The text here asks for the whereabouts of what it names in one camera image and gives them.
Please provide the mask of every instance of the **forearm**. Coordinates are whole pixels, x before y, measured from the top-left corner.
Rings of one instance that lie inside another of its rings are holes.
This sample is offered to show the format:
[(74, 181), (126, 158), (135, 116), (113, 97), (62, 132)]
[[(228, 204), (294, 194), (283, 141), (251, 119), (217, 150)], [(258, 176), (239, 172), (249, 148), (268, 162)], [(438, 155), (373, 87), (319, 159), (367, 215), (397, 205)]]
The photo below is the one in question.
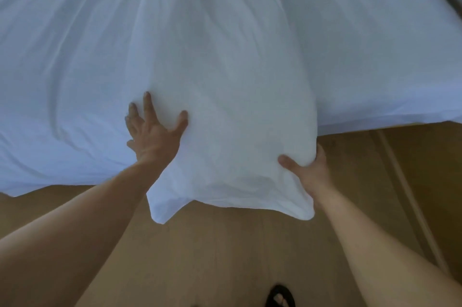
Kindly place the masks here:
[(0, 240), (0, 301), (75, 304), (162, 170), (137, 163)]
[(336, 190), (320, 203), (368, 306), (460, 306), (462, 288)]

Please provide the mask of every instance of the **person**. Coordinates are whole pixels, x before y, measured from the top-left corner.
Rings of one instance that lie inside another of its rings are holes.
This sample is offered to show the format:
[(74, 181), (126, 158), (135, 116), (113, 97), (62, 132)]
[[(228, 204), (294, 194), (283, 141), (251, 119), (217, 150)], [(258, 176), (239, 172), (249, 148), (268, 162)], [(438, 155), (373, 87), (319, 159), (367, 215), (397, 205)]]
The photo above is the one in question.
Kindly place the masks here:
[[(169, 130), (159, 123), (151, 96), (145, 119), (130, 104), (126, 124), (135, 164), (0, 240), (0, 305), (70, 306), (77, 303), (121, 238), (138, 204), (173, 160), (188, 114)], [(324, 150), (300, 166), (280, 156), (282, 167), (327, 214), (355, 281), (369, 307), (462, 306), (462, 287), (372, 222), (332, 182)], [(276, 286), (267, 306), (295, 305)]]

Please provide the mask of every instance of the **white fabric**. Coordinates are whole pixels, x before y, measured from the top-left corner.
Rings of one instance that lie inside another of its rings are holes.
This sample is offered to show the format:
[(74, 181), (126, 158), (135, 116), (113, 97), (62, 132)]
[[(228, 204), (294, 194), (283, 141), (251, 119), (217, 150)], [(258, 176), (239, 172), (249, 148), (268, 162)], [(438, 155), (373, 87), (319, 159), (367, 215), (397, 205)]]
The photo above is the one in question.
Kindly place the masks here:
[(95, 184), (132, 164), (123, 117), (146, 89), (190, 125), (148, 192), (155, 221), (193, 199), (310, 219), (277, 164), (315, 156), (308, 75), (280, 0), (0, 0), (0, 189)]
[(283, 0), (319, 134), (462, 121), (462, 21), (445, 0)]

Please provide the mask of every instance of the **brown floor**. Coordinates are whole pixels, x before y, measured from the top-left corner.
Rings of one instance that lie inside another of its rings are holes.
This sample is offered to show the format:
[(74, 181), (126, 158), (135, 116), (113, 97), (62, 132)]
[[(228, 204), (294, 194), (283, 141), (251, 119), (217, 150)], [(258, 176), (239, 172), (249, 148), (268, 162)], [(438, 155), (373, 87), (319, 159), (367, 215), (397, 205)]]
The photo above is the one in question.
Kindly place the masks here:
[[(371, 134), (325, 136), (320, 142), (342, 191), (422, 254)], [(53, 187), (0, 200), (0, 236), (80, 191)], [(364, 306), (320, 211), (303, 222), (274, 211), (194, 202), (158, 225), (143, 201), (78, 306), (262, 306), (276, 282), (292, 290), (299, 306)]]
[(462, 283), (462, 124), (384, 132), (452, 275)]

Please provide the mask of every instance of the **hand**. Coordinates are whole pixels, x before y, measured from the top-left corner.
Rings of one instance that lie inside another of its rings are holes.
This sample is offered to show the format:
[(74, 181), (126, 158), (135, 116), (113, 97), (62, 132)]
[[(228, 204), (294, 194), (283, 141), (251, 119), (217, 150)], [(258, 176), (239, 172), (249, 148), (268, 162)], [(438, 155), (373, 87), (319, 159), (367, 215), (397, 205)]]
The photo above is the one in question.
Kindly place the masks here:
[(331, 193), (335, 186), (327, 167), (326, 153), (320, 144), (316, 148), (316, 158), (308, 166), (300, 166), (287, 155), (280, 155), (279, 164), (296, 175), (305, 191), (315, 200)]
[(128, 107), (125, 123), (133, 139), (127, 142), (127, 147), (136, 153), (138, 162), (156, 163), (165, 168), (178, 152), (181, 136), (188, 127), (188, 112), (182, 111), (175, 127), (168, 130), (157, 119), (149, 92), (143, 96), (143, 110), (146, 120), (138, 115), (134, 103)]

